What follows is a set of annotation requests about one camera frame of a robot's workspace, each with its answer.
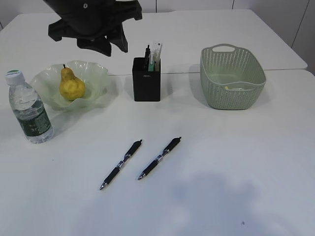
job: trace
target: pen tip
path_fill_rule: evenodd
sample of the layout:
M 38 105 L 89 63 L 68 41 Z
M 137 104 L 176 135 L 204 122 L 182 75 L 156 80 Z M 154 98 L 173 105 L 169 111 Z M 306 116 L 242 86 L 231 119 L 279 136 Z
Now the pen tip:
M 104 183 L 102 184 L 102 186 L 99 188 L 100 190 L 102 190 L 103 188 L 105 188 L 108 184 L 107 183 Z
M 138 180 L 142 179 L 142 178 L 145 177 L 145 176 L 146 176 L 146 174 L 142 173 L 142 174 L 139 176 Z

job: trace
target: yellow pear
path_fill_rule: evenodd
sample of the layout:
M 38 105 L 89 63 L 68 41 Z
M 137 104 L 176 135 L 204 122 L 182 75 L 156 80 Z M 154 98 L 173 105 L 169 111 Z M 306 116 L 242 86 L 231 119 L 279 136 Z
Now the yellow pear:
M 61 70 L 59 92 L 65 99 L 73 101 L 83 97 L 85 93 L 85 84 L 74 75 L 70 68 L 64 66 Z

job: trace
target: table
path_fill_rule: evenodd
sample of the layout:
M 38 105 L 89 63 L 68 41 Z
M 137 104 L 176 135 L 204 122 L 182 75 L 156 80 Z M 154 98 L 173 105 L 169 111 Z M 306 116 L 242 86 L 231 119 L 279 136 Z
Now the table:
M 112 75 L 130 75 L 134 57 L 143 57 L 154 39 L 164 43 L 162 73 L 199 72 L 205 47 L 230 43 L 251 50 L 264 70 L 305 69 L 307 64 L 250 10 L 175 11 L 144 13 L 141 21 L 124 23 L 129 53 L 113 45 L 112 57 L 77 48 L 76 40 L 54 42 L 48 25 L 58 20 L 51 14 L 22 14 L 0 33 L 0 74 L 12 67 L 27 78 L 52 64 L 71 60 L 98 62 Z
M 42 145 L 25 140 L 0 103 L 0 235 L 313 236 L 315 78 L 304 70 L 266 76 L 245 111 L 208 107 L 197 73 L 162 75 L 157 103 L 134 102 L 131 76 L 113 76 L 102 109 L 46 106 L 56 135 Z M 139 139 L 142 147 L 99 191 Z

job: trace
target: water bottle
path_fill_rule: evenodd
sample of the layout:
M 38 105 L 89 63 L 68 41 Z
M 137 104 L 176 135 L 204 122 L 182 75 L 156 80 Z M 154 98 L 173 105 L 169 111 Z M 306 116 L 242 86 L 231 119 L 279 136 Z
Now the water bottle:
M 40 144 L 53 137 L 54 130 L 43 102 L 35 89 L 25 82 L 21 71 L 11 70 L 5 76 L 10 86 L 9 101 L 26 138 Z

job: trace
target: white bottle cap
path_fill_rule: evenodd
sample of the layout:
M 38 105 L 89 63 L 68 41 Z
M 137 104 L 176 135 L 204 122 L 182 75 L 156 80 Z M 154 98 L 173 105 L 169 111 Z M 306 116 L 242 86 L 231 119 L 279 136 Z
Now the white bottle cap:
M 25 78 L 21 71 L 11 70 L 5 76 L 8 85 L 20 85 L 25 82 Z

